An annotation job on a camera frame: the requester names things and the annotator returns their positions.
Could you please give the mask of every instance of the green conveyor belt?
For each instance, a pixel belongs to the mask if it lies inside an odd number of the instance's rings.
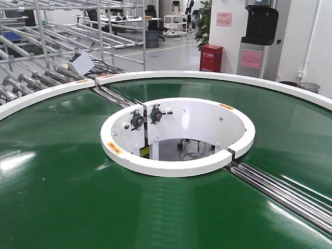
[[[239,161],[332,196],[330,111],[215,80],[148,79],[114,86],[141,101],[181,96],[234,106],[256,126],[254,146]],[[99,132],[117,110],[80,90],[0,122],[1,249],[332,248],[331,237],[228,171],[163,178],[114,163]]]

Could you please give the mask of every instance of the green plant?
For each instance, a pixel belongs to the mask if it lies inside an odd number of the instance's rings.
[[[195,34],[195,39],[199,43],[198,47],[209,43],[212,0],[201,1],[201,4],[202,8],[198,10],[198,14],[202,18],[197,21],[197,32]]]

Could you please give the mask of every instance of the control box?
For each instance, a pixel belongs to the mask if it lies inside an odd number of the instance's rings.
[[[93,61],[84,51],[79,51],[68,61],[68,69],[82,76],[89,72],[93,67]]]

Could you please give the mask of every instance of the gray floor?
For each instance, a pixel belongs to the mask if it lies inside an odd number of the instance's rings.
[[[179,147],[181,139],[170,139],[159,142],[159,161],[189,161],[204,158],[214,154],[211,144],[195,140],[183,141],[183,147]]]
[[[118,35],[132,40],[142,40],[141,34],[119,33]],[[146,49],[146,70],[199,70],[200,52],[195,41],[195,34],[187,36],[165,37],[165,41],[159,39],[158,48]],[[143,47],[130,47],[116,49],[115,54],[131,59],[143,60]],[[112,63],[110,56],[105,61]],[[121,58],[115,58],[115,66],[131,72],[143,71],[143,65],[130,62]]]

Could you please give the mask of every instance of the wall sign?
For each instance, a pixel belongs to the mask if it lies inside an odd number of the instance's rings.
[[[217,13],[217,26],[232,27],[232,13],[230,12]]]

